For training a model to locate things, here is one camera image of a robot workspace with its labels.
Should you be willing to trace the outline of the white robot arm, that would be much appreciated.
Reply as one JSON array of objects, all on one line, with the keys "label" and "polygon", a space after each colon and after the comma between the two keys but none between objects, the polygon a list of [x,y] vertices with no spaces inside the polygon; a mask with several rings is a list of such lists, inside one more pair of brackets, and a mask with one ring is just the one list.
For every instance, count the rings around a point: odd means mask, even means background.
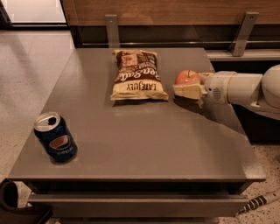
[{"label": "white robot arm", "polygon": [[261,116],[280,120],[280,66],[261,73],[184,70],[175,78],[174,94],[196,102],[236,104]]}]

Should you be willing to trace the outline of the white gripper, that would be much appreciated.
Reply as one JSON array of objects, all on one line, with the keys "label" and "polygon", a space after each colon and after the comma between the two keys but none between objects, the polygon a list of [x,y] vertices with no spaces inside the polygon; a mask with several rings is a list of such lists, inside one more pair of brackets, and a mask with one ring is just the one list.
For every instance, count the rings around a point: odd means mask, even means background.
[{"label": "white gripper", "polygon": [[229,104],[229,82],[234,75],[235,72],[226,71],[199,73],[200,81],[205,82],[205,86],[200,84],[174,85],[174,94],[193,100],[199,100],[207,95],[207,99],[211,102]]}]

